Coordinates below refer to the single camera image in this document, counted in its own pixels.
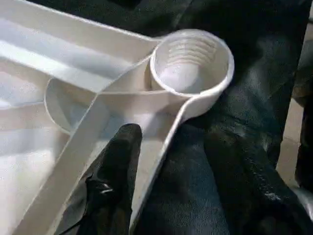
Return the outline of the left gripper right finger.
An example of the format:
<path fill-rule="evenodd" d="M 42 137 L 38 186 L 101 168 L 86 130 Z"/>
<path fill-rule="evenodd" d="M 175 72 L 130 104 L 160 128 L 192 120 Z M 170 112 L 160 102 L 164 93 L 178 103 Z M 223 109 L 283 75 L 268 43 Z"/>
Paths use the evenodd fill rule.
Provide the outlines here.
<path fill-rule="evenodd" d="M 305 209 L 261 147 L 236 136 L 208 136 L 207 159 L 230 234 L 306 234 Z"/>

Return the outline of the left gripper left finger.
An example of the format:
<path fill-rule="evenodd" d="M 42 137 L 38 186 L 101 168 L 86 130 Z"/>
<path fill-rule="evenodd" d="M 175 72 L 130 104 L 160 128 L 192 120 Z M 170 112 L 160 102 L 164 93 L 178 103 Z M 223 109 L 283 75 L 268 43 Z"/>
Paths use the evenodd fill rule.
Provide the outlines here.
<path fill-rule="evenodd" d="M 138 124 L 119 128 L 69 198 L 61 234 L 129 234 L 141 142 Z"/>

